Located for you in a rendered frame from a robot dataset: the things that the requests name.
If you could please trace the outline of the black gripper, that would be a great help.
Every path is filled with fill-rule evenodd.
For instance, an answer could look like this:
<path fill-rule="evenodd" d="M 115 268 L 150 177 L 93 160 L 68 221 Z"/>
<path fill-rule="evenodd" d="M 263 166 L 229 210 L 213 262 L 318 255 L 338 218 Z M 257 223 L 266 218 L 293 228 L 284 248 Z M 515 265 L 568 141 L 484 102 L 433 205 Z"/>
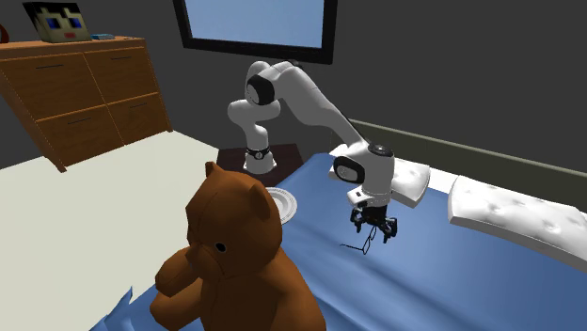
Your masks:
<path fill-rule="evenodd" d="M 383 233 L 383 243 L 385 244 L 389 238 L 395 237 L 398 231 L 397 219 L 395 217 L 387 217 L 387 205 L 379 207 L 355 207 L 352 210 L 350 221 L 355 225 L 357 233 L 361 232 L 364 223 L 379 226 Z"/>

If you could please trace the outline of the black thin-framed eyeglasses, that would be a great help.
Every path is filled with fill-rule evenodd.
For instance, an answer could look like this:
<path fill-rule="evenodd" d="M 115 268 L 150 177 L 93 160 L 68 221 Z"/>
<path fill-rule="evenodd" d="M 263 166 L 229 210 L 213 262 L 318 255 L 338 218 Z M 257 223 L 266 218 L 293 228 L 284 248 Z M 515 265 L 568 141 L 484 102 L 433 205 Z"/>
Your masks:
<path fill-rule="evenodd" d="M 352 245 L 349 245 L 349 244 L 341 244 L 341 246 L 348 247 L 348 248 L 351 248 L 351 249 L 360 251 L 363 255 L 366 255 L 369 252 L 370 248 L 371 248 L 371 244 L 372 244 L 372 241 L 375 238 L 376 233 L 377 233 L 377 227 L 376 226 L 372 226 L 372 228 L 371 228 L 371 230 L 369 232 L 368 237 L 366 238 L 365 242 L 363 243 L 363 245 L 361 247 L 352 246 Z"/>

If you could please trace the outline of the small white quilted pillow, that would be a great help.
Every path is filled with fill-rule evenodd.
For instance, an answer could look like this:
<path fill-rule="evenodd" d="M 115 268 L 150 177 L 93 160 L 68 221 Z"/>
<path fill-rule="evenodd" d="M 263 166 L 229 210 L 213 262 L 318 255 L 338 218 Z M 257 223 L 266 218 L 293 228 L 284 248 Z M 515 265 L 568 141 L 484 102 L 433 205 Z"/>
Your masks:
<path fill-rule="evenodd" d="M 356 184 L 347 193 L 353 207 L 383 207 L 392 200 L 415 208 L 428 187 L 430 166 L 389 156 L 386 149 L 369 150 L 366 142 L 348 148 L 340 144 L 330 152 L 335 157 L 328 176 Z"/>

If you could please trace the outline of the bed with blue sheet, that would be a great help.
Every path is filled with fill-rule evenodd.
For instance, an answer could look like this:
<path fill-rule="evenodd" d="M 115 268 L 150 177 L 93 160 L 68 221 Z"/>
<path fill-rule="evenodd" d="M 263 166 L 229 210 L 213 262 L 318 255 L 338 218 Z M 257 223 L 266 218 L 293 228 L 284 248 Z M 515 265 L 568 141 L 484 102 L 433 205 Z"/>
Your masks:
<path fill-rule="evenodd" d="M 452 225 L 448 197 L 428 189 L 389 214 L 385 244 L 350 222 L 350 188 L 318 153 L 281 183 L 297 200 L 282 247 L 304 277 L 327 331 L 587 331 L 587 274 L 529 248 Z"/>

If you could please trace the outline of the white round plate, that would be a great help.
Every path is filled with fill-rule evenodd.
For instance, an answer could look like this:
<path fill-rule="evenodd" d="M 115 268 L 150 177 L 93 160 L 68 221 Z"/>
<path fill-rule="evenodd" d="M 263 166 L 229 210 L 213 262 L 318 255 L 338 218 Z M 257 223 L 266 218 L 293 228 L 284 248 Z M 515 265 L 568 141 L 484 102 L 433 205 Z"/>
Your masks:
<path fill-rule="evenodd" d="M 295 196 L 289 191 L 277 187 L 267 187 L 267 191 L 278 207 L 281 224 L 285 225 L 297 212 Z"/>

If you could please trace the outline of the long white quilted pillow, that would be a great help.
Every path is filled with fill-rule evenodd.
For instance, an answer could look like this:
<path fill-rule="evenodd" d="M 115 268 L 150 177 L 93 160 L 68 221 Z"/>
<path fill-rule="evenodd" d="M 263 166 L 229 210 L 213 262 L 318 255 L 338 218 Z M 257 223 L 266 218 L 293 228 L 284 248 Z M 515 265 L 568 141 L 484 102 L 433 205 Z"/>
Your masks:
<path fill-rule="evenodd" d="M 525 246 L 587 274 L 587 216 L 577 208 L 459 176 L 451 224 Z"/>

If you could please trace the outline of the brown teddy bear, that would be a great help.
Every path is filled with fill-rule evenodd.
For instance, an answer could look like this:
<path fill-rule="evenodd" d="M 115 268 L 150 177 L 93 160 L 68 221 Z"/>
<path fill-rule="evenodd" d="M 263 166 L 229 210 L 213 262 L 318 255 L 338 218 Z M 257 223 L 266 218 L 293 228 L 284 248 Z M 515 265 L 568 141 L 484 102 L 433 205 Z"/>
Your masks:
<path fill-rule="evenodd" d="M 281 248 L 265 186 L 214 162 L 185 208 L 188 245 L 155 276 L 153 319 L 167 331 L 326 331 L 309 286 Z"/>

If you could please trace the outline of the black-framed window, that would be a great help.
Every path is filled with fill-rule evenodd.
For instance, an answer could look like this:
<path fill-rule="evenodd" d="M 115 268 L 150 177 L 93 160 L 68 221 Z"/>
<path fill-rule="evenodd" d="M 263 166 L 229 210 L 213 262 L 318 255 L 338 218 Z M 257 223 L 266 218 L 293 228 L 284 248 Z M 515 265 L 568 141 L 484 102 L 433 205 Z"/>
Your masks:
<path fill-rule="evenodd" d="M 187 49 L 330 65 L 338 0 L 172 0 Z"/>

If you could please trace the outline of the wooden chest of drawers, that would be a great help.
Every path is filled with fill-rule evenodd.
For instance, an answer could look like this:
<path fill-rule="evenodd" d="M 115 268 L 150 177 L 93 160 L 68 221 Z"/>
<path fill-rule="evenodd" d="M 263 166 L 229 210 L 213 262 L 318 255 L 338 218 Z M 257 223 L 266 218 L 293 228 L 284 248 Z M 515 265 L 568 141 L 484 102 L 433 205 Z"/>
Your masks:
<path fill-rule="evenodd" d="M 144 39 L 92 38 L 74 3 L 24 9 L 40 37 L 0 42 L 0 95 L 58 171 L 171 131 Z"/>

